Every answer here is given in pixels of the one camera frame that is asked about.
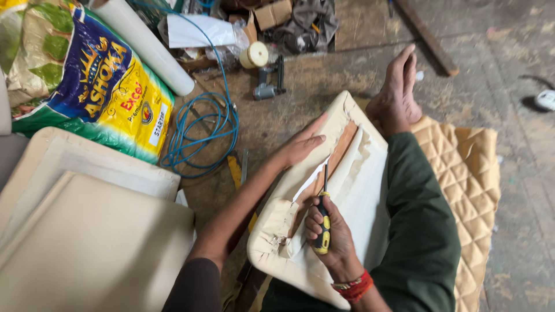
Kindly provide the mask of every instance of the person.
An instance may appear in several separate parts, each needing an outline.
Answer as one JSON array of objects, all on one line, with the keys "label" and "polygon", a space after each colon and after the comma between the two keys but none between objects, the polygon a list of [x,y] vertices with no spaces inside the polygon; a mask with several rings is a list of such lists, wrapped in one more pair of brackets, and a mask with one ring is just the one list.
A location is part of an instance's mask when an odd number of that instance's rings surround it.
[{"label": "person", "polygon": [[[355,254],[349,227],[329,197],[323,205],[331,222],[331,244],[318,255],[334,285],[364,280],[365,288],[351,299],[353,311],[455,310],[453,289],[461,246],[455,218],[436,177],[420,149],[410,124],[422,111],[412,89],[416,75],[415,46],[406,47],[387,67],[380,93],[368,104],[369,118],[380,121],[389,144],[386,206],[391,218],[389,244],[379,266],[368,276]],[[256,202],[276,176],[300,162],[324,136],[313,136],[325,114],[284,144],[239,189],[235,198],[204,228],[179,273],[163,311],[221,311],[219,279],[224,261],[245,230]],[[313,243],[323,217],[313,199],[305,219],[306,237]],[[262,311],[338,311],[302,291],[273,279]]]}]

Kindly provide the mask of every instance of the left hand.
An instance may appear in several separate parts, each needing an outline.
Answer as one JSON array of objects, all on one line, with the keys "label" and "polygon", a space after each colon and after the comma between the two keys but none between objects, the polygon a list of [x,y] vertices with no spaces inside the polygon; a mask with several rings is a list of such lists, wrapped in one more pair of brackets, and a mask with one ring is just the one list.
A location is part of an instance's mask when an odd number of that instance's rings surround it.
[{"label": "left hand", "polygon": [[325,142],[325,135],[315,137],[313,135],[326,120],[326,117],[327,113],[325,112],[277,150],[274,159],[282,166],[283,170],[301,162],[313,149]]}]

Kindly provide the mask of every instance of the wooden stick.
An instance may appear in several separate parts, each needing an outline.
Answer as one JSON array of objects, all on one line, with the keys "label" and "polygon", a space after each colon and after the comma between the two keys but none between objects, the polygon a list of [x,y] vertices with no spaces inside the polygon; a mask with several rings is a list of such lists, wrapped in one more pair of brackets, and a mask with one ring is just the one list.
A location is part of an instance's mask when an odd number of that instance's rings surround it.
[{"label": "wooden stick", "polygon": [[456,76],[458,74],[458,66],[453,62],[453,60],[447,55],[443,47],[437,41],[426,25],[420,20],[420,17],[416,14],[414,9],[408,4],[407,0],[396,0],[397,4],[404,12],[408,20],[412,23],[414,28],[420,34],[420,37],[424,40],[432,54],[436,57],[437,61],[443,67],[445,72],[449,76]]}]

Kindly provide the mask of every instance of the cardboard box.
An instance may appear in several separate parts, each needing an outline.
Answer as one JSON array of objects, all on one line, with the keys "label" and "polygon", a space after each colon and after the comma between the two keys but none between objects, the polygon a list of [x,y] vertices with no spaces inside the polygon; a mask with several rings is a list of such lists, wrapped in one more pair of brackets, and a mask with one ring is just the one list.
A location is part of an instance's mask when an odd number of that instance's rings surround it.
[{"label": "cardboard box", "polygon": [[249,38],[249,43],[253,43],[258,41],[258,35],[256,33],[256,26],[254,26],[254,14],[252,11],[249,12],[249,15],[242,15],[242,14],[233,14],[229,16],[229,22],[234,23],[238,19],[244,19],[246,21],[246,26],[243,27],[243,31],[246,33],[246,36]]},{"label": "cardboard box", "polygon": [[254,14],[256,15],[258,27],[263,31],[287,22],[291,18],[292,10],[291,0],[280,0],[256,9]]}]

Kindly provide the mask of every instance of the quilted mat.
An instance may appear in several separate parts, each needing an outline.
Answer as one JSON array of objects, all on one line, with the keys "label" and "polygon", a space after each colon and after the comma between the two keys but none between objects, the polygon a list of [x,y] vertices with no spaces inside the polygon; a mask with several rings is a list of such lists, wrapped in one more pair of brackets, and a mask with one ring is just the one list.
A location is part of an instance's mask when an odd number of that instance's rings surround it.
[{"label": "quilted mat", "polygon": [[430,117],[412,125],[412,132],[457,223],[462,251],[455,279],[456,311],[476,312],[501,196],[495,153],[497,132],[456,128]]}]

